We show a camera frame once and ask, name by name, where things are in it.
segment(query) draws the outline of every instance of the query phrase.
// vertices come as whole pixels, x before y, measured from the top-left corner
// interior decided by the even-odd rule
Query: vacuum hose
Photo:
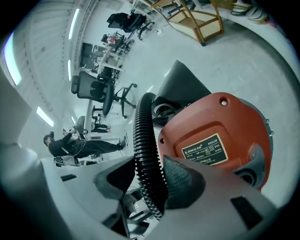
[[[149,210],[159,220],[164,213],[168,192],[152,123],[151,104],[154,97],[153,93],[145,93],[137,105],[133,140],[140,191]]]

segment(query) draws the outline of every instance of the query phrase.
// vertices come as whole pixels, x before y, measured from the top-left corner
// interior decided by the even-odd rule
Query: black rubber part
[[[135,112],[134,123],[134,154],[140,191],[144,200],[157,220],[164,213],[168,189],[163,169],[158,158],[151,104],[155,94],[145,93],[140,99]]]

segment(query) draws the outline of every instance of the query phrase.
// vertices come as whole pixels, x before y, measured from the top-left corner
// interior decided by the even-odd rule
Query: black pants
[[[108,126],[105,124],[95,123],[95,128],[92,130],[92,133],[107,133],[105,129],[99,129],[99,128],[108,128]]]
[[[115,152],[120,150],[121,148],[122,147],[119,144],[112,144],[104,141],[87,141],[85,146],[82,148],[79,154],[76,155],[76,157],[85,158],[92,154]]]

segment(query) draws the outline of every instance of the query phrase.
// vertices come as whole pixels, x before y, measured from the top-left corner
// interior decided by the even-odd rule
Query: person
[[[85,158],[92,154],[120,151],[127,146],[126,137],[118,144],[104,141],[85,141],[83,139],[71,140],[72,134],[75,132],[76,130],[72,129],[66,136],[57,141],[54,140],[54,133],[52,135],[45,135],[44,144],[54,157],[71,155],[76,158]]]
[[[108,133],[110,127],[105,124],[92,123],[92,133]]]

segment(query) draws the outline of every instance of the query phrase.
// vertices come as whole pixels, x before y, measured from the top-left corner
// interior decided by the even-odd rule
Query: wooden frame
[[[214,0],[211,0],[211,3],[216,11],[216,15],[189,10],[182,0],[179,0],[179,2],[183,6],[183,10],[179,9],[174,0],[157,0],[151,7],[157,8],[173,3],[178,12],[169,18],[166,18],[160,11],[161,15],[163,15],[173,28],[196,39],[201,45],[205,45],[204,41],[206,39],[224,32],[222,19]]]

